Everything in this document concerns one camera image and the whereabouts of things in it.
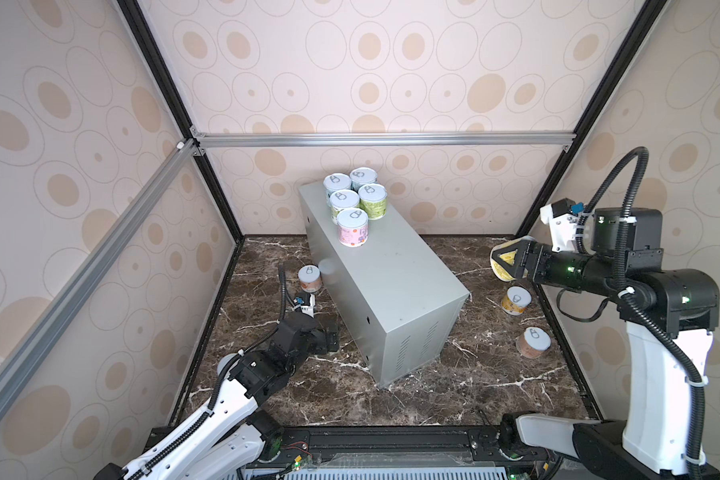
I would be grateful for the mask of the pink label can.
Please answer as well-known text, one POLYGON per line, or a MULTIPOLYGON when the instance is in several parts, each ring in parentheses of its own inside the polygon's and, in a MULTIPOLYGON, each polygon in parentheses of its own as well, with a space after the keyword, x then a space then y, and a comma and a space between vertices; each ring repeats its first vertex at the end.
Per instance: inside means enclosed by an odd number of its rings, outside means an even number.
POLYGON ((235 366, 239 358, 239 353, 232 353, 222 357, 217 366, 217 375, 219 377, 226 375, 235 366))
POLYGON ((360 208, 347 208, 337 214, 338 240, 347 247, 359 247, 368 239, 369 218, 360 208))

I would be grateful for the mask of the light green label can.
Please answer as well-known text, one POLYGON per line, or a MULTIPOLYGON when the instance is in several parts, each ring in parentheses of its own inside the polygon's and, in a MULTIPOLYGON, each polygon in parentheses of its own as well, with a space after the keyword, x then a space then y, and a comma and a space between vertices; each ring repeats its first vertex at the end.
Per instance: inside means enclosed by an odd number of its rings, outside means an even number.
POLYGON ((334 224, 338 223, 338 214, 349 208, 357 208, 360 198, 357 192, 351 189, 342 189, 333 192, 329 197, 331 218, 334 224))

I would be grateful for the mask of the teal label can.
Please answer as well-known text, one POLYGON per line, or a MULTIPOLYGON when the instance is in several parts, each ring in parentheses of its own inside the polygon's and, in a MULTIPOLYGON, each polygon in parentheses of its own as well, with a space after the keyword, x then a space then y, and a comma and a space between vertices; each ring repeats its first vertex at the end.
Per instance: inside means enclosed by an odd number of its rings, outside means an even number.
POLYGON ((326 203, 331 206, 331 195, 341 190, 351 190, 352 180, 344 173, 332 173, 327 175, 323 180, 323 187, 325 190, 326 203))
POLYGON ((349 174, 351 179, 352 188, 358 190, 360 187, 367 184, 374 184, 378 181, 377 172, 369 167, 358 167, 352 170, 349 174))

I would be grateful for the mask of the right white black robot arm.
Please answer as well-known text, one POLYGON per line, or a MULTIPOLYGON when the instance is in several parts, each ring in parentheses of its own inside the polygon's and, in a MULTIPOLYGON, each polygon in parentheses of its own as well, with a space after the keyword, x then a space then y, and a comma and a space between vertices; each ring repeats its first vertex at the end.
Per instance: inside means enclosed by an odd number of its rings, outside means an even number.
POLYGON ((630 348, 627 419, 507 414, 498 443, 552 451, 603 479, 717 479, 702 437, 720 290, 702 271, 663 268, 662 214, 636 205, 648 161, 647 148, 639 146, 610 171, 615 179, 626 167, 633 170, 620 206, 560 200, 543 210, 550 243, 521 237, 491 253, 493 272, 508 281, 594 294, 616 307, 630 348))

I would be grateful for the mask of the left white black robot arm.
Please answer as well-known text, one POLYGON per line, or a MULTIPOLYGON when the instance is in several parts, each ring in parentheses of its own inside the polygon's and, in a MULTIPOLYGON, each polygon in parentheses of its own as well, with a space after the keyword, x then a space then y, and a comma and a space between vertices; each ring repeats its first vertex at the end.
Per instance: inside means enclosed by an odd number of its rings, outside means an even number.
POLYGON ((314 355, 339 350, 338 325, 293 303, 278 267, 280 309, 274 328, 218 368, 210 398, 155 446, 97 479, 219 479, 278 455, 282 429, 260 407, 314 355))

